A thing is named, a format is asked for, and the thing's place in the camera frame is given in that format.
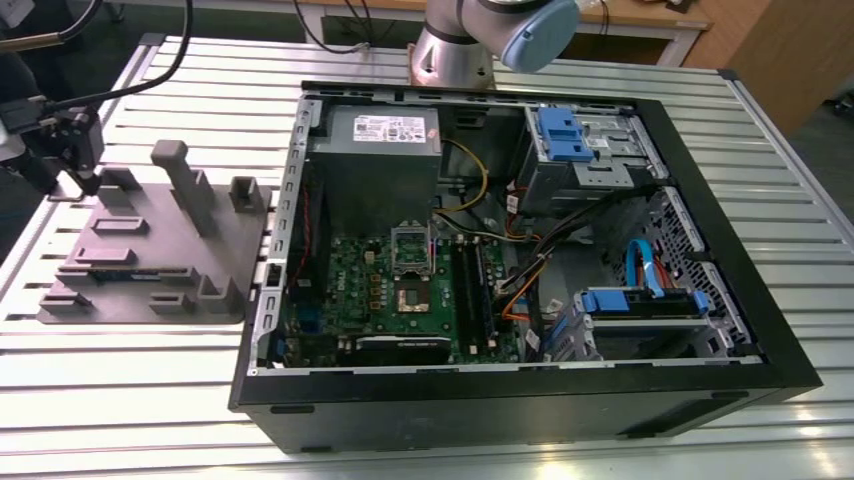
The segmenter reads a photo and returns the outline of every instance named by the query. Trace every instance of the aluminum slotted table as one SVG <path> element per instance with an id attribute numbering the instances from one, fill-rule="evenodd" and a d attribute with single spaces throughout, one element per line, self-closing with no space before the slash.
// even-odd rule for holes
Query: aluminum slotted table
<path id="1" fill-rule="evenodd" d="M 156 77 L 172 62 L 178 39 L 147 40 L 117 87 Z M 103 105 L 101 163 L 165 182 L 146 166 L 150 147 L 180 139 L 210 183 L 252 175 L 277 187 L 300 82 L 404 83 L 405 58 L 402 50 L 334 56 L 304 44 L 196 39 L 172 81 Z M 284 455 L 225 408 L 241 325 L 35 321 L 91 205 L 43 203 L 0 269 L 0 477 L 258 479 L 286 472 L 298 479 L 717 480 L 854 474 L 854 229 L 740 83 L 713 71 L 568 61 L 534 75 L 496 66 L 496 81 L 501 89 L 663 102 L 824 387 L 672 439 Z"/>

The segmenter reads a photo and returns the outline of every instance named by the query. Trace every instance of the wire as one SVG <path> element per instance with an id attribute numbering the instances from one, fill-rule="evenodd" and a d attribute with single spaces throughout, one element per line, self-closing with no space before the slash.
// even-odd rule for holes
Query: wire
<path id="1" fill-rule="evenodd" d="M 477 168 L 480 169 L 480 191 L 477 192 L 477 195 L 474 196 L 474 198 L 472 198 L 469 202 L 465 202 L 464 204 L 457 205 L 456 207 L 437 208 L 434 210 L 438 213 L 452 213 L 452 212 L 458 212 L 461 210 L 465 210 L 466 208 L 470 208 L 477 203 L 480 203 L 480 200 L 482 200 L 482 197 L 485 196 L 485 189 L 489 183 L 489 171 L 485 169 L 485 165 L 482 164 L 482 161 L 480 160 L 477 155 L 474 155 L 474 153 L 470 150 L 468 150 L 468 148 L 461 143 L 458 143 L 456 140 L 450 140 L 446 138 L 444 139 L 444 141 L 450 145 L 453 145 L 456 148 L 458 148 L 465 153 L 465 155 L 470 157 L 470 159 L 477 164 Z"/>
<path id="2" fill-rule="evenodd" d="M 611 28 L 611 9 L 608 8 L 608 3 L 605 0 L 599 0 L 601 3 L 601 22 L 604 24 L 604 33 L 599 30 L 599 35 L 601 35 L 601 41 L 599 42 L 599 48 L 604 48 L 604 43 L 608 39 L 608 30 Z"/>
<path id="3" fill-rule="evenodd" d="M 368 20 L 362 20 L 361 16 L 358 15 L 358 12 L 356 12 L 356 8 L 352 6 L 352 2 L 350 0 L 344 0 L 344 3 L 346 4 L 346 8 L 349 9 L 349 13 L 352 13 L 353 18 L 356 19 L 356 23 L 358 24 L 358 26 L 361 27 L 361 30 L 364 31 L 364 35 L 360 35 L 361 39 L 368 42 L 369 44 L 373 44 L 373 25 L 370 24 L 369 21 L 369 12 L 366 10 L 366 4 L 364 2 L 361 2 L 362 6 L 364 6 L 364 13 L 368 15 Z"/>
<path id="4" fill-rule="evenodd" d="M 58 32 L 58 37 L 62 39 L 62 43 L 79 35 L 79 32 L 82 32 L 82 29 L 94 18 L 94 14 L 97 13 L 97 9 L 101 8 L 102 3 L 103 0 L 91 0 L 77 21 L 70 25 L 70 27 Z"/>
<path id="5" fill-rule="evenodd" d="M 536 244 L 536 247 L 533 247 L 530 259 L 528 259 L 528 264 L 522 268 L 521 273 L 517 273 L 506 278 L 504 285 L 512 285 L 516 281 L 518 281 L 520 278 L 524 278 L 524 276 L 528 275 L 538 265 L 545 263 L 548 255 L 550 255 L 550 252 L 554 249 L 554 244 L 561 237 L 570 235 L 574 230 L 581 228 L 588 223 L 588 215 L 592 215 L 601 208 L 608 207 L 609 205 L 619 203 L 623 200 L 652 194 L 655 191 L 657 191 L 657 188 L 657 185 L 651 184 L 632 188 L 629 190 L 619 190 L 611 192 L 584 208 L 576 210 L 566 217 L 564 217 L 552 227 L 548 233 L 542 236 L 541 240 Z"/>
<path id="6" fill-rule="evenodd" d="M 510 213 L 506 215 L 506 221 L 504 222 L 504 235 L 509 238 L 528 238 L 525 234 L 517 234 L 512 231 L 512 222 L 516 220 L 517 215 Z M 537 234 L 532 234 L 530 238 L 536 241 L 540 241 L 542 238 Z"/>
<path id="7" fill-rule="evenodd" d="M 510 191 L 506 192 L 506 197 L 509 197 L 510 195 L 518 193 L 518 192 L 526 192 L 528 191 L 528 187 L 518 187 L 512 189 Z M 514 213 L 509 213 L 506 215 L 506 220 L 504 221 L 504 235 L 506 235 L 509 238 L 524 238 L 525 235 L 517 235 L 512 232 L 512 222 L 516 219 L 516 214 Z"/>
<path id="8" fill-rule="evenodd" d="M 153 80 L 149 80 L 145 83 L 139 83 L 130 87 L 119 88 L 118 90 L 113 90 L 110 92 L 95 93 L 91 95 L 85 95 L 82 97 L 71 98 L 67 100 L 62 100 L 61 102 L 47 103 L 45 106 L 45 113 L 58 112 L 59 110 L 66 110 L 71 107 L 81 107 L 85 105 L 91 105 L 97 102 L 105 102 L 106 100 L 111 100 L 114 98 L 123 97 L 125 95 L 131 95 L 134 93 L 142 92 L 149 88 L 156 87 L 162 84 L 172 78 L 174 72 L 181 66 L 181 62 L 184 61 L 184 56 L 186 55 L 186 48 L 189 47 L 189 38 L 192 36 L 192 0 L 184 0 L 184 30 L 181 32 L 181 43 L 177 47 L 177 53 L 174 54 L 174 60 L 172 60 L 172 65 L 168 70 L 162 72 Z"/>
<path id="9" fill-rule="evenodd" d="M 541 307 L 538 304 L 538 276 L 537 278 L 533 279 L 533 282 L 530 282 L 530 286 L 528 287 L 525 293 L 524 293 L 524 298 L 528 302 L 528 318 L 529 318 L 529 323 L 528 323 L 528 328 L 533 330 L 533 333 L 536 334 L 536 338 L 545 338 L 545 322 L 542 321 L 542 312 L 541 312 Z M 533 348 L 533 345 L 528 342 L 525 342 L 528 344 L 528 346 L 530 347 L 529 353 L 530 353 L 530 360 L 533 360 L 534 362 L 538 362 L 542 360 L 541 355 L 542 355 L 542 348 L 538 348 L 540 346 L 544 347 L 544 345 L 541 345 L 542 342 L 540 342 L 540 345 L 537 345 L 537 348 Z"/>
<path id="10" fill-rule="evenodd" d="M 512 300 L 509 300 L 509 303 L 506 303 L 506 305 L 504 306 L 504 309 L 501 310 L 501 318 L 506 318 L 506 315 L 509 315 L 509 310 L 512 310 L 512 306 L 518 301 L 518 298 L 521 298 L 521 294 L 524 293 L 524 291 L 528 289 L 528 287 L 533 283 L 533 280 L 536 280 L 536 277 L 538 277 L 538 274 L 542 273 L 542 270 L 545 270 L 545 265 L 538 267 L 538 270 L 536 270 L 536 273 L 533 273 L 533 275 L 530 275 L 530 278 L 528 278 L 528 281 L 524 282 L 524 285 L 521 286 L 521 288 L 516 292 L 516 295 L 513 295 Z"/>
<path id="11" fill-rule="evenodd" d="M 51 47 L 67 42 L 67 40 L 79 35 L 82 29 L 89 25 L 102 3 L 103 0 L 91 0 L 82 12 L 82 15 L 79 15 L 77 21 L 65 30 L 30 35 L 27 37 L 0 40 L 0 53 L 22 52 L 23 50 Z"/>
<path id="12" fill-rule="evenodd" d="M 356 32 L 352 28 L 350 22 L 354 22 L 352 18 L 349 17 L 330 17 L 330 18 L 333 18 L 337 24 L 341 26 L 341 29 L 344 30 L 344 34 L 354 35 L 356 37 L 358 37 L 358 40 L 361 40 L 362 42 L 366 42 L 365 35 L 360 32 Z"/>
<path id="13" fill-rule="evenodd" d="M 364 18 L 366 19 L 368 42 L 373 43 L 376 40 L 373 37 L 373 19 L 370 18 L 370 9 L 368 8 L 368 2 L 365 0 L 361 0 L 361 7 L 364 8 Z"/>
<path id="14" fill-rule="evenodd" d="M 298 267 L 296 267 L 296 272 L 293 272 L 293 277 L 288 282 L 288 290 L 296 283 L 296 280 L 302 273 L 302 267 L 305 267 L 308 256 L 310 255 L 310 222 L 308 219 L 308 189 L 305 188 L 305 186 L 302 186 L 302 239 L 305 241 L 305 250 L 302 252 L 302 258 L 298 261 Z"/>
<path id="15" fill-rule="evenodd" d="M 460 204 L 462 204 L 462 203 L 465 203 L 465 202 L 466 202 L 466 200 L 465 200 L 465 192 L 462 191 L 462 192 L 458 194 L 458 203 L 460 203 Z M 488 232 L 488 231 L 489 231 L 489 227 L 486 227 L 485 222 L 484 222 L 484 221 L 482 221 L 482 219 L 477 216 L 477 214 L 474 213 L 474 211 L 473 211 L 470 208 L 468 208 L 468 209 L 465 209 L 465 213 L 468 214 L 468 216 L 470 217 L 470 219 L 472 219 L 472 220 L 474 221 L 474 223 L 477 224 L 477 228 L 478 228 L 480 230 L 485 230 L 485 231 Z"/>
<path id="16" fill-rule="evenodd" d="M 336 55 L 345 55 L 348 53 L 357 52 L 358 50 L 361 50 L 361 48 L 365 48 L 365 47 L 369 48 L 370 46 L 369 42 L 361 42 L 360 44 L 344 50 L 337 50 L 334 48 L 330 48 L 325 43 L 322 43 L 317 38 L 317 36 L 314 35 L 314 32 L 312 32 L 310 28 L 308 28 L 308 24 L 305 23 L 305 17 L 302 16 L 302 7 L 300 6 L 298 2 L 300 0 L 293 0 L 293 9 L 296 10 L 296 19 L 298 20 L 298 24 L 302 26 L 302 30 L 305 30 L 305 35 L 308 35 L 308 37 L 313 40 L 313 42 L 317 44 L 317 46 L 322 50 Z"/>
<path id="17" fill-rule="evenodd" d="M 453 220 L 450 220 L 450 218 L 438 212 L 433 212 L 433 215 L 437 216 L 441 220 L 444 220 L 444 223 L 446 223 L 456 231 L 461 232 L 461 233 L 466 233 L 469 235 L 482 235 L 484 237 L 489 237 L 489 238 L 494 238 L 496 240 L 500 240 L 501 242 L 512 242 L 512 243 L 524 243 L 525 240 L 520 240 L 516 238 L 506 238 L 506 237 L 501 237 L 500 235 L 496 235 L 492 232 L 478 232 L 477 230 L 472 230 L 469 228 L 462 227 L 458 223 L 456 223 Z"/>
<path id="18" fill-rule="evenodd" d="M 667 267 L 664 267 L 664 264 L 657 257 L 655 257 L 655 269 L 661 276 L 661 283 L 664 284 L 664 288 L 673 288 L 675 284 L 672 282 L 672 278 L 669 277 L 669 272 L 667 271 Z"/>
<path id="19" fill-rule="evenodd" d="M 376 44 L 377 45 L 382 42 L 382 40 L 385 40 L 385 37 L 390 33 L 390 29 L 394 27 L 396 24 L 397 24 L 397 21 L 392 20 L 390 23 L 388 24 L 388 26 L 385 27 L 385 31 L 382 32 L 382 34 L 376 39 Z"/>
<path id="20" fill-rule="evenodd" d="M 637 264 L 637 254 L 640 254 L 640 265 L 643 267 L 643 282 L 637 278 L 633 269 Z M 660 298 L 664 296 L 664 291 L 657 283 L 652 245 L 644 238 L 632 238 L 628 241 L 628 247 L 625 248 L 625 283 L 629 287 L 641 286 L 645 283 L 645 288 L 652 291 L 652 297 Z"/>

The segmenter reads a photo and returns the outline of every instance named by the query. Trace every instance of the wooden furniture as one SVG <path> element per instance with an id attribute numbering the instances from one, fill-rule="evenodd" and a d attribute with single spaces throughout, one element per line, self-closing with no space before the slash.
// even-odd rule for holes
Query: wooden furniture
<path id="1" fill-rule="evenodd" d="M 665 46 L 655 52 L 649 62 L 660 66 L 677 67 L 691 50 L 700 32 L 709 28 L 711 20 L 693 6 L 685 14 L 668 10 L 661 3 L 643 3 L 637 0 L 605 0 L 609 12 L 608 36 L 661 39 Z M 352 2 L 358 10 L 358 2 Z M 421 21 L 426 0 L 366 0 L 374 18 Z M 322 32 L 324 16 L 350 16 L 344 0 L 300 0 L 305 23 L 318 36 Z M 603 9 L 595 6 L 581 12 L 577 32 L 597 34 L 601 29 Z"/>
<path id="2" fill-rule="evenodd" d="M 701 0 L 713 20 L 685 67 L 727 68 L 784 134 L 854 72 L 854 2 Z"/>

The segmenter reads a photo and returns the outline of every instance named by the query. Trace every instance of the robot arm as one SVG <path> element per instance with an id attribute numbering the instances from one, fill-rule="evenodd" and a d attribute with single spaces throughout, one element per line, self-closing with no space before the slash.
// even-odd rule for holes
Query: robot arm
<path id="1" fill-rule="evenodd" d="M 430 0 L 412 83 L 489 88 L 492 55 L 516 72 L 538 70 L 569 43 L 579 17 L 574 0 Z"/>

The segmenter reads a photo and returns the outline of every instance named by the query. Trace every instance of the metal chassis frame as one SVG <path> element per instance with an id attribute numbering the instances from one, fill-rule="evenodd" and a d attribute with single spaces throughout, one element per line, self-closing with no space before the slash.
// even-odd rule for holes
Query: metal chassis frame
<path id="1" fill-rule="evenodd" d="M 313 100 L 329 100 L 364 94 L 372 96 L 361 101 L 381 103 L 418 103 L 417 97 L 429 99 L 436 96 L 442 102 L 473 105 L 521 106 L 561 101 L 595 102 L 596 104 L 629 104 L 641 117 L 649 133 L 651 143 L 656 147 L 667 168 L 676 179 L 685 207 L 697 223 L 703 240 L 709 247 L 717 269 L 724 273 L 728 290 L 733 293 L 743 316 L 748 319 L 753 338 L 761 346 L 765 363 L 755 365 L 727 365 L 707 367 L 669 367 L 632 369 L 631 375 L 621 375 L 613 369 L 572 370 L 572 382 L 565 382 L 565 370 L 537 370 L 513 372 L 466 372 L 464 374 L 397 374 L 392 378 L 382 375 L 258 375 L 249 365 L 249 348 L 254 348 L 257 331 L 254 322 L 246 322 L 234 372 L 234 382 L 229 399 L 229 408 L 241 411 L 241 407 L 258 405 L 309 405 L 314 402 L 345 402 L 352 398 L 360 401 L 445 400 L 458 398 L 513 397 L 534 395 L 585 395 L 628 393 L 636 391 L 719 390 L 737 391 L 769 389 L 761 401 L 776 402 L 797 395 L 821 383 L 809 361 L 797 344 L 796 338 L 776 307 L 767 286 L 749 261 L 745 250 L 724 216 L 723 210 L 703 179 L 687 148 L 681 142 L 663 106 L 656 101 L 625 98 L 591 98 L 557 94 L 502 93 L 448 89 L 414 88 L 406 86 L 342 85 L 304 82 L 302 90 L 309 94 L 297 109 L 297 120 L 290 141 L 290 157 L 282 180 L 281 202 L 292 202 L 294 185 L 298 184 L 304 145 L 308 129 L 313 120 L 310 111 L 316 108 Z M 273 244 L 286 239 L 289 232 L 273 232 Z M 270 262 L 280 262 L 270 252 Z M 261 292 L 260 307 L 265 307 Z M 393 388 L 381 387 L 393 383 Z"/>

